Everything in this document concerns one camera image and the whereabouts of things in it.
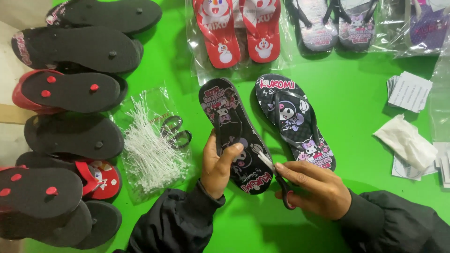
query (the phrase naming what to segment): green table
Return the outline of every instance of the green table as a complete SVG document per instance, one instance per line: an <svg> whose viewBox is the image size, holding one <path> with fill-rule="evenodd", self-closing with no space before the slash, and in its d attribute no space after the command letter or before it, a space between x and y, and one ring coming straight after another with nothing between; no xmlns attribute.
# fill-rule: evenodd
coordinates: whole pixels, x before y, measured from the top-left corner
<svg viewBox="0 0 450 253"><path fill-rule="evenodd" d="M130 85L128 96L166 83L170 97L176 101L184 127L191 130L191 148L197 171L201 170L202 149L212 129L198 102L198 81L190 76L191 53L185 30L185 4L181 0L155 0L163 10L157 27L136 37L144 44L141 65L126 75ZM387 106L386 80L408 71L429 79L436 58L414 57L391 60L385 54L336 53L322 59L305 59L297 50L296 67L280 71L292 78L314 106L320 131L337 160L336 173L346 186L357 193L387 190L410 201L434 208L450 223L448 193L440 186L438 173L412 181L391 176L393 152L372 134L393 116L405 113L405 119L430 138L428 109L420 114ZM288 145L262 113L253 90L254 78L236 81L243 105L256 130L270 149L276 162L293 160ZM121 165L118 166L125 179ZM182 186L191 189L195 180ZM28 239L27 253L112 252L125 248L138 218L147 212L157 198L134 206L129 198L127 182L114 201L123 214L116 236L92 250L54 248ZM300 209L287 210L275 199L274 183L258 196L250 196L233 183L225 190L226 204L214 216L214 234L205 252L348 252L338 228L330 221Z"/></svg>

